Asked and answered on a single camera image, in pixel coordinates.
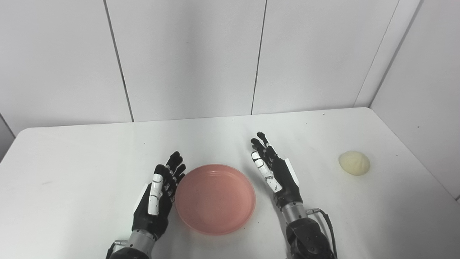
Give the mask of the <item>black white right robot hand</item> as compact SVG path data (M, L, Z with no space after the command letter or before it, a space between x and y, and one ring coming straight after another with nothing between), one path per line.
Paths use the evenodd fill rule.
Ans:
M278 156L263 132L256 135L256 138L251 139L254 149L251 158L273 191L275 205L281 209L290 203L302 203L299 186L293 177L294 170L289 160Z

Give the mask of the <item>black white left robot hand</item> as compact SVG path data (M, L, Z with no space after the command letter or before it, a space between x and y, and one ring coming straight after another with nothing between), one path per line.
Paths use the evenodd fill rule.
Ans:
M145 230L157 241L168 227L168 216L175 201L179 183L185 176L186 166L179 151L169 157L166 164L158 164L154 176L162 177L160 196L151 193L153 182L144 189L142 198L133 214L132 231Z

